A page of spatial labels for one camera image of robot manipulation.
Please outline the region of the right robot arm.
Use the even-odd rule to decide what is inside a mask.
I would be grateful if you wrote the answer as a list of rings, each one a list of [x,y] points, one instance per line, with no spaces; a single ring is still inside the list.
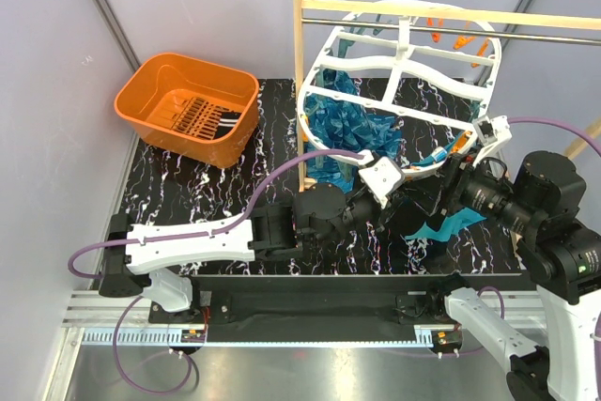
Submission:
[[[454,153],[432,176],[405,191],[438,219],[469,208],[518,234],[518,256],[544,308],[541,346],[518,333],[459,275],[431,284],[426,313],[468,330],[502,368],[516,400],[600,397],[600,235],[578,220],[586,182],[565,156],[534,151],[514,181],[494,177]]]

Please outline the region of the orange plastic basket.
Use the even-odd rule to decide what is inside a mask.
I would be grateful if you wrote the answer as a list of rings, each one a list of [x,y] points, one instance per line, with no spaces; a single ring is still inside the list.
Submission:
[[[258,89],[249,72],[163,53],[142,64],[114,107],[145,143],[224,169],[239,160],[258,125]],[[223,112],[241,117],[219,135]]]

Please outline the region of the white round clip hanger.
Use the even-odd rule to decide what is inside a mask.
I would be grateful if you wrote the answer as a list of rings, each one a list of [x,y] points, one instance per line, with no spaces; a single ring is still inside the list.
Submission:
[[[476,11],[418,0],[381,0],[376,2],[293,0],[293,4],[296,118],[298,143],[300,145],[310,143],[321,152],[326,153],[329,151],[329,148],[314,136],[306,121],[307,114],[304,110],[304,103],[306,97],[311,94],[356,103],[365,108],[376,108],[399,117],[412,117],[437,126],[449,127],[460,131],[470,131],[471,136],[469,140],[464,146],[458,149],[461,154],[466,153],[475,144],[480,144],[473,122],[482,116],[488,116],[487,111],[494,92],[502,57],[501,35],[492,26],[496,21],[493,12]],[[303,27],[311,23],[311,19],[303,14],[306,10],[342,11],[345,14],[344,18],[340,21],[321,20],[321,24],[331,26],[332,31],[318,54],[315,63],[309,70],[303,68]],[[358,20],[363,14],[396,17],[397,22],[392,26],[392,29],[397,33],[396,39],[380,39],[355,33],[354,30],[356,28],[363,26]],[[415,23],[420,18],[448,19],[475,23],[477,27],[471,31],[471,34],[473,36],[485,37],[491,43],[493,53],[490,56],[479,56],[465,54],[461,51],[447,51],[431,46],[415,45],[410,41],[410,34],[416,30]],[[377,54],[350,59],[332,56],[330,54],[331,45],[338,39],[386,47],[393,49],[395,53],[393,55]],[[482,85],[460,83],[426,64],[413,60],[412,57],[414,54],[424,54],[477,64],[487,67],[489,73]],[[342,71],[386,69],[390,74],[383,98],[381,100],[370,100],[361,96],[333,91],[315,85],[314,81],[323,69]],[[449,94],[474,101],[478,106],[477,117],[468,122],[459,121],[446,116],[432,115],[394,104],[395,93],[404,75],[418,77]]]

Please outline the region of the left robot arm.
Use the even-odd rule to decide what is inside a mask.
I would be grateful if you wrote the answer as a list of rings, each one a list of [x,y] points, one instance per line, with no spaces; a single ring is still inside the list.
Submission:
[[[191,322],[201,315],[203,300],[190,278],[172,272],[175,265],[298,259],[365,223],[394,226],[407,236],[425,220],[401,191],[382,207],[365,187],[343,193],[330,183],[313,185],[289,204],[267,204],[226,221],[155,227],[116,215],[110,237],[118,244],[103,251],[99,292],[105,298],[140,296]]]

